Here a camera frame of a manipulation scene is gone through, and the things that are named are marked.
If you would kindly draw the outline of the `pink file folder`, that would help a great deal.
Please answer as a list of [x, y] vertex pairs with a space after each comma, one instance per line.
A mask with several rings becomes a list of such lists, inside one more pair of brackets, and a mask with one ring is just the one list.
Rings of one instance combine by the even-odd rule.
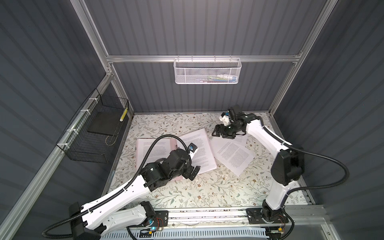
[[195, 177], [217, 168], [209, 138], [205, 129], [181, 137], [137, 140], [136, 167], [143, 170], [161, 167], [167, 176], [175, 180]]

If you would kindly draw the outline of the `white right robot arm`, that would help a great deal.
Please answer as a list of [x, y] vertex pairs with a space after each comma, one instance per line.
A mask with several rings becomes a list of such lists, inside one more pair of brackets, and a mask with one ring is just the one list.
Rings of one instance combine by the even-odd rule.
[[270, 169], [273, 183], [261, 210], [263, 221], [273, 223], [284, 215], [284, 206], [290, 191], [304, 173], [304, 154], [294, 150], [292, 144], [272, 132], [264, 124], [262, 117], [253, 113], [246, 114], [238, 105], [222, 113], [220, 121], [212, 133], [214, 140], [219, 137], [233, 140], [237, 136], [248, 134], [259, 141], [274, 157]]

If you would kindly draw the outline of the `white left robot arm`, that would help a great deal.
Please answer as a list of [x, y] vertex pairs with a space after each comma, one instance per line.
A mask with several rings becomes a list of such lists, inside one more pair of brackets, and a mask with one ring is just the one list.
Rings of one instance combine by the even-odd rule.
[[176, 149], [167, 158], [146, 164], [129, 186], [121, 186], [93, 202], [73, 204], [70, 214], [84, 216], [70, 222], [74, 240], [99, 240], [102, 236], [124, 227], [157, 226], [157, 215], [148, 201], [127, 210], [122, 207], [150, 192], [165, 186], [176, 177], [194, 180], [200, 171], [192, 166], [192, 158], [199, 151], [190, 144], [187, 150]]

